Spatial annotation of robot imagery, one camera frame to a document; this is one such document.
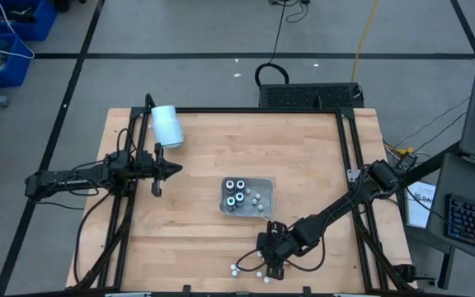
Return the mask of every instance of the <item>white cable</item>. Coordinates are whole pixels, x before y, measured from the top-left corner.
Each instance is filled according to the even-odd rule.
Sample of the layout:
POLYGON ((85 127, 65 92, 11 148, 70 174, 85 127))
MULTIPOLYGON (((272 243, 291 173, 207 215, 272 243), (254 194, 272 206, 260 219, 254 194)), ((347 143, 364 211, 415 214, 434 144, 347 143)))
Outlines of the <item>white cable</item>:
MULTIPOLYGON (((5 18, 5 22, 7 23, 7 26, 8 26, 8 29, 10 29, 10 31, 12 31, 12 33, 16 34, 16 32, 14 31, 14 29, 12 29, 12 26, 10 26, 10 22, 8 21, 7 19, 7 14, 5 13, 5 10, 3 9, 3 6, 1 5, 0 3, 0 9, 1 9, 1 12, 3 14, 3 17, 5 18)), ((29 48, 28 46, 26 46, 25 42, 23 42, 23 40, 21 40, 21 38, 19 37, 19 35, 17 35, 17 39, 31 52, 32 56, 25 56, 23 54, 16 54, 16 53, 11 53, 11 52, 7 52, 7 51, 4 51, 4 50, 0 50, 0 53, 2 54, 8 54, 8 55, 13 55, 13 56, 16 56, 16 57, 22 57, 22 58, 25 58, 25 59, 33 59, 35 57, 35 54, 34 52, 32 51, 31 48, 29 48)))

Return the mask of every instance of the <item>white cup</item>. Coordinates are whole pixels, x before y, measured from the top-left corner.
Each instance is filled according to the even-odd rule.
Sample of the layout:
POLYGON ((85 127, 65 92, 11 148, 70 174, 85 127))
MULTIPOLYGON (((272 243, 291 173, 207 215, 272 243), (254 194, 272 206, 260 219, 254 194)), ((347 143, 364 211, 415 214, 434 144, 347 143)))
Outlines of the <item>white cup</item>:
POLYGON ((163 147, 178 148, 185 139, 174 106, 152 108, 152 128, 155 140, 163 147))

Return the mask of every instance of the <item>gray tray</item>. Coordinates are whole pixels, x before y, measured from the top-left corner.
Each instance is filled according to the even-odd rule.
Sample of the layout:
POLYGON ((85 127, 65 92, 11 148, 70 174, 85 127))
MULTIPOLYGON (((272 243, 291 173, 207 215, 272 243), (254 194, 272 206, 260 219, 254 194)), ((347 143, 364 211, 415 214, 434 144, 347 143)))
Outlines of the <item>gray tray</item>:
POLYGON ((246 217, 270 217, 274 212, 274 184, 271 180, 266 178, 247 178, 247 177, 225 177, 221 181, 221 197, 219 199, 219 210, 226 215, 235 215, 235 216, 246 216, 246 217), (245 190, 250 189, 251 193, 246 194, 243 190, 243 195, 245 195, 245 200, 241 206, 237 206, 235 210, 229 210, 226 205, 227 198, 230 197, 227 194, 225 184, 228 180, 232 180, 234 185, 238 181, 245 182, 245 190), (252 205, 252 199, 255 198, 256 194, 259 193, 261 198, 258 201, 257 205, 263 205, 263 211, 257 209, 257 205, 252 205))

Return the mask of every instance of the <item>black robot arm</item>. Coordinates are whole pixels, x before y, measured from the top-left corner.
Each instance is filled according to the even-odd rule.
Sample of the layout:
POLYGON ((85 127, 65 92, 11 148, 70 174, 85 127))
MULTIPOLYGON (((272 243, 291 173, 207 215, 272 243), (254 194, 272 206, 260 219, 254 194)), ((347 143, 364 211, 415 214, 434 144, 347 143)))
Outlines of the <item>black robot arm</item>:
POLYGON ((129 182, 153 178, 152 193, 161 195, 160 181, 182 169, 181 165, 168 162, 163 157, 162 145, 155 144, 155 159, 148 151, 142 151, 138 162, 131 153, 120 150, 106 155, 102 161, 89 163, 94 166, 86 169, 75 167, 69 171, 39 171, 25 180, 25 195, 32 200, 41 200, 60 191, 77 191, 105 188, 113 195, 126 195, 129 182))
POLYGON ((283 265, 289 257, 307 254, 319 244, 327 226, 360 204, 375 198, 389 198, 400 188, 400 181, 400 177, 385 161, 376 161, 363 167, 349 191, 319 214, 309 215, 289 227, 269 221, 266 233, 259 233, 256 242, 256 249, 261 252, 267 265, 267 276, 283 280, 283 265))

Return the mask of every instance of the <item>black keyboard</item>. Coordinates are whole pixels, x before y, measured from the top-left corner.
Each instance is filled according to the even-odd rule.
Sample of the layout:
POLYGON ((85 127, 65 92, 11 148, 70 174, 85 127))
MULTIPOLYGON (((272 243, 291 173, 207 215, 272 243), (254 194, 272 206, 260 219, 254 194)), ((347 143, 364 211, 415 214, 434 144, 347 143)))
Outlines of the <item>black keyboard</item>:
POLYGON ((444 235, 475 245, 475 203, 471 200, 448 194, 447 215, 449 221, 444 235))

